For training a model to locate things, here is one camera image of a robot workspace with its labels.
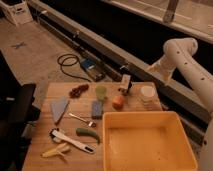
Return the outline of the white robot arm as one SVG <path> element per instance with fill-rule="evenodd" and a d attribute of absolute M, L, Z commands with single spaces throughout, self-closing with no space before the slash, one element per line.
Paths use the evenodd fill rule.
<path fill-rule="evenodd" d="M 198 171 L 213 171 L 213 75 L 193 59 L 198 50 L 195 38 L 176 38 L 163 45 L 163 56 L 147 68 L 156 71 L 167 85 L 178 69 L 199 97 L 211 120 L 208 124 L 198 161 Z"/>

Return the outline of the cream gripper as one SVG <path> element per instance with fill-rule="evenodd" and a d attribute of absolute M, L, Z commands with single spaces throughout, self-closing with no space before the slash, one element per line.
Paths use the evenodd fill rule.
<path fill-rule="evenodd" d="M 160 58 L 150 65 L 147 70 L 158 72 L 163 77 L 164 84 L 168 85 L 174 72 L 174 64 L 167 58 Z"/>

